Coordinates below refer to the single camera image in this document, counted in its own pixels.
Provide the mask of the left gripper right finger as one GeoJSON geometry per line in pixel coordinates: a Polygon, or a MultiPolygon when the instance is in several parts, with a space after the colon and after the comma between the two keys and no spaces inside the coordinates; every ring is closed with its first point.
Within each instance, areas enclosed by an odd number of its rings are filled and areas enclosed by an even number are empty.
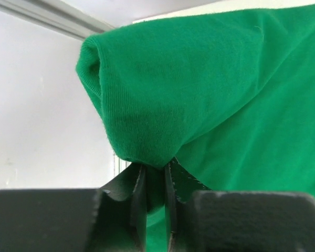
{"type": "Polygon", "coordinates": [[[315,251],[315,198],[214,191],[176,159],[164,168],[169,251],[315,251]]]}

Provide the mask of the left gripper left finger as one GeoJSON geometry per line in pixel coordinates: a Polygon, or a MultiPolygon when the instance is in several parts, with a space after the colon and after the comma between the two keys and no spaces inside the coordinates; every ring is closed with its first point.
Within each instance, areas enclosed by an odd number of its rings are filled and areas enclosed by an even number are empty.
{"type": "Polygon", "coordinates": [[[0,251],[145,251],[146,169],[100,188],[0,190],[0,251]]]}

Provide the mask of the green t-shirt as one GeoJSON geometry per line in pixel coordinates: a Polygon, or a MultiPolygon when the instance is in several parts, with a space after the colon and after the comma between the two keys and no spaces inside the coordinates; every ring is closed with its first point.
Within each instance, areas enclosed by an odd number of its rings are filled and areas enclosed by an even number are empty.
{"type": "Polygon", "coordinates": [[[155,170],[315,197],[315,4],[157,19],[87,38],[76,71],[116,155],[147,164],[147,250],[166,251],[155,170]]]}

